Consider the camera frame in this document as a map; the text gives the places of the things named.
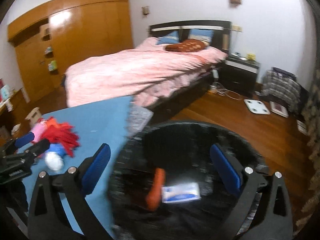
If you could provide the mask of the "brown dotted pillow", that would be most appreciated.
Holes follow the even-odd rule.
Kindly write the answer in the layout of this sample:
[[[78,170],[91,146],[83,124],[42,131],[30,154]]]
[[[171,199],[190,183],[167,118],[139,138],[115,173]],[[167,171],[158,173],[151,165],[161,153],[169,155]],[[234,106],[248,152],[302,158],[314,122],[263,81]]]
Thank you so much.
[[[209,46],[209,43],[206,41],[188,39],[184,40],[181,43],[169,44],[165,47],[166,51],[170,52],[179,52],[179,53],[193,53],[205,49]]]

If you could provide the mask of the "right blue pillow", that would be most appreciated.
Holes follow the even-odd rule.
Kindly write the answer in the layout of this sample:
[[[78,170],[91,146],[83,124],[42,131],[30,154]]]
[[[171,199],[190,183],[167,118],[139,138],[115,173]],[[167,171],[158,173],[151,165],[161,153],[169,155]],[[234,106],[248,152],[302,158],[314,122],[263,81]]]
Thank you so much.
[[[214,30],[212,29],[191,29],[189,31],[188,39],[211,43],[213,36]]]

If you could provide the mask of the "white blue tissue box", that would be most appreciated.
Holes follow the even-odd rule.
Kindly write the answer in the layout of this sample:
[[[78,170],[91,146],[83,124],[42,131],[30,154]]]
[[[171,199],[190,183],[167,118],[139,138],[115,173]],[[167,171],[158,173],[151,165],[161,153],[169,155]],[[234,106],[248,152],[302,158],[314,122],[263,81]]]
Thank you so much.
[[[198,183],[185,183],[162,187],[162,202],[165,204],[184,203],[200,200]]]

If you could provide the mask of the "blue plastic bag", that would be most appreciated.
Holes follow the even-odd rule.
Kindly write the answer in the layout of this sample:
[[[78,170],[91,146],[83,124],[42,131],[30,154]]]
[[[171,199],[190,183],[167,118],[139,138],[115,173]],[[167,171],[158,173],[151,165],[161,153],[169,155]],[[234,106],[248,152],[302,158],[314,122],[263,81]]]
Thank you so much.
[[[53,152],[61,158],[67,155],[65,148],[60,143],[51,144],[49,146],[48,152]]]

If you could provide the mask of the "wooden wardrobe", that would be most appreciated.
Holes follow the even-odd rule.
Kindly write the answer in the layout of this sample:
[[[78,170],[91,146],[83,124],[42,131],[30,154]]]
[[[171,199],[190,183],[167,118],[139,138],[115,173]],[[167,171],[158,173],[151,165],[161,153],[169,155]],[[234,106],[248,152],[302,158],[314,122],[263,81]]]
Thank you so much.
[[[129,0],[52,0],[8,25],[26,94],[37,101],[66,69],[88,57],[133,47]]]

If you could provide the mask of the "left blue pillow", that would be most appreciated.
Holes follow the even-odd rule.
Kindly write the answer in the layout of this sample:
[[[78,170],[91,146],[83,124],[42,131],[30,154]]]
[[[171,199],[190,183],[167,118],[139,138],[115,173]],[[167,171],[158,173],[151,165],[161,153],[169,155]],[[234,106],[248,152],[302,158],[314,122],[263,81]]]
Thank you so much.
[[[157,45],[160,44],[177,44],[180,42],[178,31],[172,31],[171,33],[158,38]]]

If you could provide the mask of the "yellow plush toy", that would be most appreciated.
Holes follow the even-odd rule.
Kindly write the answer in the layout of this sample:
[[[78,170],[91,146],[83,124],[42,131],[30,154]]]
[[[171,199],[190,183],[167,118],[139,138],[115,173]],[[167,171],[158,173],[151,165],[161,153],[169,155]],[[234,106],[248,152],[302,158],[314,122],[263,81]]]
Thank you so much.
[[[248,59],[248,61],[255,61],[256,60],[256,55],[253,53],[248,53],[246,58]]]

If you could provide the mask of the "pink face mask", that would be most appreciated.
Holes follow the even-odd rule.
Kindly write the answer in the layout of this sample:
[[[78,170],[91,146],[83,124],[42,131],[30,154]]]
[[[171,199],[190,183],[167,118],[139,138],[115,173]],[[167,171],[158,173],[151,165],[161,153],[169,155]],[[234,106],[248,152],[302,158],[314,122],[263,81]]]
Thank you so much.
[[[34,127],[30,130],[34,135],[33,143],[37,143],[40,141],[42,134],[47,129],[47,125],[44,122],[39,122],[34,125]]]

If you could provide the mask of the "dark patterned curtain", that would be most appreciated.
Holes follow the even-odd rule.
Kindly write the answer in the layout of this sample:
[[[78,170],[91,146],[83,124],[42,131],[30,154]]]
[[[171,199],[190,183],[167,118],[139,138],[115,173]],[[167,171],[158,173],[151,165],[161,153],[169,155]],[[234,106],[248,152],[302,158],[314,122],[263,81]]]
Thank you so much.
[[[316,28],[316,59],[309,99],[302,111],[306,121],[307,134],[310,137],[308,146],[312,153],[309,159],[313,162],[315,173],[310,179],[309,190],[313,196],[306,201],[302,212],[308,212],[307,217],[296,222],[299,231],[295,239],[319,239],[319,0],[306,0],[315,18]]]

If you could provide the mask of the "wooden side desk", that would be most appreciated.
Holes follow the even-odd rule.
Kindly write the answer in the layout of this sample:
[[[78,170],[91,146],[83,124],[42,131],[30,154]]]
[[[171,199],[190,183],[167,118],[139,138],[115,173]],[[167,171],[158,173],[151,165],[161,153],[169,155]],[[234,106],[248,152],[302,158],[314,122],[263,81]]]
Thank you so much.
[[[6,105],[1,107],[1,127],[5,127],[9,138],[15,125],[20,124],[18,135],[25,135],[29,132],[29,123],[25,120],[28,114],[28,104],[23,96],[22,90],[15,91],[9,99],[12,104],[12,110],[9,112]]]

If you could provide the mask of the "red fabric pile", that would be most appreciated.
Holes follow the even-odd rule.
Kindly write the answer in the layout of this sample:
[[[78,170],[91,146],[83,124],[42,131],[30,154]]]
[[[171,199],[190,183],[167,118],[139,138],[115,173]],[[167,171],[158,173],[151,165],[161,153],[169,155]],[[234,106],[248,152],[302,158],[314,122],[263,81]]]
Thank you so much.
[[[60,144],[65,152],[74,157],[74,149],[79,147],[79,136],[73,132],[73,126],[68,122],[58,123],[57,120],[51,116],[46,120],[46,129],[41,134],[40,139],[47,139],[51,144]]]

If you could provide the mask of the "blue pillow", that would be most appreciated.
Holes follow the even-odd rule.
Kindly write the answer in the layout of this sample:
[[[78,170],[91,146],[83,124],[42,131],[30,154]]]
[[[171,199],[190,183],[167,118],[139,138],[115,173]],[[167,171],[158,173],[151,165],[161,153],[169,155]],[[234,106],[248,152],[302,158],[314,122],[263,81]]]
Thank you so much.
[[[171,33],[158,38],[157,45],[160,44],[177,44],[180,42],[178,31],[172,31]]]
[[[212,29],[191,29],[189,31],[188,39],[211,43],[213,36],[214,30]]]

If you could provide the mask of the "white tissue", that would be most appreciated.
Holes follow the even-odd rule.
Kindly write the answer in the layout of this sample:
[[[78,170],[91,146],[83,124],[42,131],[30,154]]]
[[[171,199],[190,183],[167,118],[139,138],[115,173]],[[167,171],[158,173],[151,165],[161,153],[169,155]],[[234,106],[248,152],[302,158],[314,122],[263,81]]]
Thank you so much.
[[[55,172],[60,171],[64,166],[63,158],[56,152],[47,152],[44,161],[48,168]]]

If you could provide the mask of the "black lined trash bin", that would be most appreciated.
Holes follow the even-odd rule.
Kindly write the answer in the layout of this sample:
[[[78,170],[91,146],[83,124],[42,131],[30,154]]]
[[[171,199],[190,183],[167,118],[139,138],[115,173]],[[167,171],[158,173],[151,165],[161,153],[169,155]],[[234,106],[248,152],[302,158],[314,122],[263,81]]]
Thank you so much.
[[[229,194],[214,168],[213,144],[261,173],[268,172],[262,155],[240,135],[215,124],[170,121],[144,129],[120,150],[108,180],[107,195],[115,239],[209,239],[236,198]],[[165,186],[196,182],[199,200],[146,207],[157,168],[165,171]]]

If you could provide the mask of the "left wall lamp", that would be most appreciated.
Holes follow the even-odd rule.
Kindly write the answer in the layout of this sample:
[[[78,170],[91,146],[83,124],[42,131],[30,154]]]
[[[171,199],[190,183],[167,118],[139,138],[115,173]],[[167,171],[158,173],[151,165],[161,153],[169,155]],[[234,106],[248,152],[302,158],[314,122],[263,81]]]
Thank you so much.
[[[147,15],[150,14],[149,6],[142,7],[142,14],[143,14],[144,16],[147,16]]]

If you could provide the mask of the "bed with pink duvet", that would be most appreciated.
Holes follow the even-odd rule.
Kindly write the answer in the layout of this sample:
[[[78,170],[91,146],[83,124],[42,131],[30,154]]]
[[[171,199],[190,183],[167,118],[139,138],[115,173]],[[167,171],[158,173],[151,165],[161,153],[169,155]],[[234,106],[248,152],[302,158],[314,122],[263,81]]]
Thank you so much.
[[[207,90],[212,70],[225,61],[230,49],[231,22],[185,20],[149,26],[148,37],[136,48],[89,57],[71,65],[63,82],[68,107],[131,96],[137,106],[163,111],[189,99],[195,90]],[[178,31],[180,42],[191,29],[212,29],[212,42],[193,53],[166,51],[158,38]]]

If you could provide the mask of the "black nightstand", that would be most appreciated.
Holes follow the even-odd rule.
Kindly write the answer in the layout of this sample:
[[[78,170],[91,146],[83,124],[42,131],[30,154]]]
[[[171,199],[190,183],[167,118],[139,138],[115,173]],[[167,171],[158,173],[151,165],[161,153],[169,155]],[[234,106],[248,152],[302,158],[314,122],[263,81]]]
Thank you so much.
[[[220,83],[233,92],[252,98],[260,63],[228,56],[219,68]]]

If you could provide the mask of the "white bathroom scale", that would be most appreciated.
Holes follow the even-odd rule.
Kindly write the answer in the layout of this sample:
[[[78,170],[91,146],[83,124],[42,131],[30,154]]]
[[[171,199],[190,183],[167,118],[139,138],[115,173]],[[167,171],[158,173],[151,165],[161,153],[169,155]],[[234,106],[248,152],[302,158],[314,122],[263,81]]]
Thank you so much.
[[[244,103],[253,114],[270,115],[268,108],[259,100],[244,99]]]

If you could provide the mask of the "red framed scale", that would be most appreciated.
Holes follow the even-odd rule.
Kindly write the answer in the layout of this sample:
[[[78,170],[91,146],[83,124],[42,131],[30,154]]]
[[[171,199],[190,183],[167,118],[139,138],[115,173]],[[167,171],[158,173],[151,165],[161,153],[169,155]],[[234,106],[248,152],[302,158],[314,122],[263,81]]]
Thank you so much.
[[[279,116],[282,116],[284,118],[288,118],[289,117],[289,114],[287,112],[287,109],[282,106],[281,104],[279,103],[276,103],[276,102],[273,102],[273,101],[270,101],[270,107],[271,107],[271,111]]]

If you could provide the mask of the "narrow orange foam net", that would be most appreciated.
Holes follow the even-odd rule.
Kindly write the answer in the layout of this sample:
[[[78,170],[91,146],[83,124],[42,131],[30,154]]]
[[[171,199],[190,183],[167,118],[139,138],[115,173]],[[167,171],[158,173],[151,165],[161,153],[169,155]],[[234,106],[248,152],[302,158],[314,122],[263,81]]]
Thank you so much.
[[[145,198],[146,207],[149,211],[156,211],[161,203],[162,186],[165,184],[165,170],[155,169],[152,187]]]

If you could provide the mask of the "grey quilted cloth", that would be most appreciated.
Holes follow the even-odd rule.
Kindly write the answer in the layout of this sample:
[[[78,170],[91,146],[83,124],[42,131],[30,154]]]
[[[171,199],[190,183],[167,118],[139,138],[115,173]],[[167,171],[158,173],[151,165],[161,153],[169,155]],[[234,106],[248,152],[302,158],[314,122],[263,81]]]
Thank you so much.
[[[147,108],[132,104],[127,116],[127,133],[128,137],[139,133],[149,123],[153,112]]]

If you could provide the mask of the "plaid cloth pile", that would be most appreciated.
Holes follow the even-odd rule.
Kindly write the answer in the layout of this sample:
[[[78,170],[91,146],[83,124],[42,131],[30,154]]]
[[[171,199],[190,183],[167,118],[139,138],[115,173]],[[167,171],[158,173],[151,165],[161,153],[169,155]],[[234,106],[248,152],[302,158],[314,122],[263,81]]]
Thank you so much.
[[[298,112],[300,102],[300,84],[292,73],[278,72],[273,68],[265,72],[262,78],[261,94],[283,100],[291,112]]]

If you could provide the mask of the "blue table cloth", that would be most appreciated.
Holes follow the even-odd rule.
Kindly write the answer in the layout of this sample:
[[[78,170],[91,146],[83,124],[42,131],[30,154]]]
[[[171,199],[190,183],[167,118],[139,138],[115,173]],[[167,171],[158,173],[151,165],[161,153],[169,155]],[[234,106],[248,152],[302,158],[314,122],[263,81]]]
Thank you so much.
[[[93,192],[86,196],[88,205],[109,233],[112,232],[113,216],[107,197],[108,179],[119,151],[127,139],[127,116],[131,101],[130,96],[123,96],[65,108],[44,115],[44,118],[52,116],[59,123],[71,124],[79,136],[80,146],[74,150],[72,158],[64,158],[64,167],[61,172],[66,172],[71,166],[78,167],[85,158],[95,154],[101,144],[109,145],[111,159]]]

